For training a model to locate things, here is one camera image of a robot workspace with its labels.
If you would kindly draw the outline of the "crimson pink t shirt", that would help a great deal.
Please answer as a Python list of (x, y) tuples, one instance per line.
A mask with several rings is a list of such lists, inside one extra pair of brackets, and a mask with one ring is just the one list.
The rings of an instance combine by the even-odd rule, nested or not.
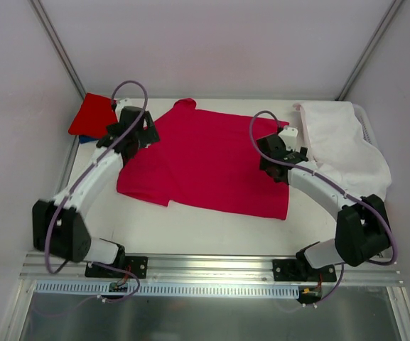
[(141, 149), (120, 171), (117, 192), (167, 206), (170, 202), (285, 220), (289, 188), (259, 169), (250, 117), (198, 109), (180, 99), (154, 124), (159, 142)]

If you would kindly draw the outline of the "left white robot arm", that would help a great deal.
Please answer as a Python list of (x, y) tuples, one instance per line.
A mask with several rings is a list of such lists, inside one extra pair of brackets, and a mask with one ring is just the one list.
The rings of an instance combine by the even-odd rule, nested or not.
[(105, 185), (143, 148), (160, 137), (149, 111), (123, 107), (119, 121), (97, 141), (83, 173), (51, 200), (38, 200), (32, 209), (33, 246), (45, 257), (65, 262), (101, 264), (111, 277), (126, 268), (125, 249), (116, 242), (93, 237), (85, 217)]

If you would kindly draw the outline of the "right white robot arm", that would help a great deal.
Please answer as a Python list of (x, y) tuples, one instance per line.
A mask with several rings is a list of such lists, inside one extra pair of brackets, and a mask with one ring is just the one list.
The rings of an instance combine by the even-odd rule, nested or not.
[(337, 183), (318, 171), (306, 157), (306, 148), (288, 150), (278, 134), (252, 141), (261, 155), (259, 168), (277, 183), (300, 190), (319, 204), (335, 220), (335, 237), (317, 242), (297, 253), (296, 275), (311, 281), (322, 267), (347, 264), (353, 267), (369, 262), (390, 265), (389, 261), (373, 258), (394, 249), (393, 236), (383, 200), (376, 195), (358, 197), (343, 190)]

